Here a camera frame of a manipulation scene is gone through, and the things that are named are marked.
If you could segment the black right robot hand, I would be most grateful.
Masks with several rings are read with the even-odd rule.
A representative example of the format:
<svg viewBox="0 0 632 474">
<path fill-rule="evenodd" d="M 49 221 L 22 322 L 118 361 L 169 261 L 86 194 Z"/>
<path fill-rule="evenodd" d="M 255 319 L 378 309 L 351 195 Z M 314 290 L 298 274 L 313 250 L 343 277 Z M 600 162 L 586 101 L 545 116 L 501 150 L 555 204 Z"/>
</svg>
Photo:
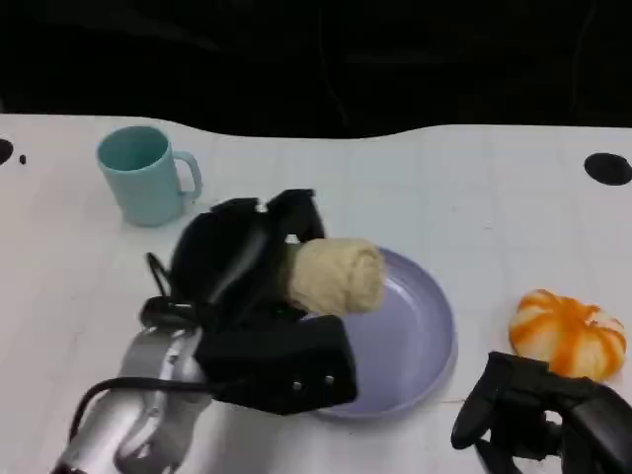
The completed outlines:
<svg viewBox="0 0 632 474">
<path fill-rule="evenodd" d="M 516 473 L 517 458 L 561 460 L 565 473 L 631 470 L 631 407 L 587 377 L 535 359 L 491 352 L 455 420 L 450 442 L 474 447 L 488 473 Z"/>
</svg>

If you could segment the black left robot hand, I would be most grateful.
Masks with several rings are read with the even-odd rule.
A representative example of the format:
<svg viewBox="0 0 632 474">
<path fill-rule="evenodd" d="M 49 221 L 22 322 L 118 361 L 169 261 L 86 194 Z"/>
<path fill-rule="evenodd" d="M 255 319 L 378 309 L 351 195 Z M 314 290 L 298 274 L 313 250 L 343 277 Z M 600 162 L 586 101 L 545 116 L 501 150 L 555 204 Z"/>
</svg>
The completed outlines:
<svg viewBox="0 0 632 474">
<path fill-rule="evenodd" d="M 197 307 L 220 329 L 296 321 L 288 302 L 288 236 L 300 244 L 325 229 L 311 189 L 290 189 L 267 202 L 235 197 L 199 214 L 182 233 L 169 269 L 172 295 Z"/>
</svg>

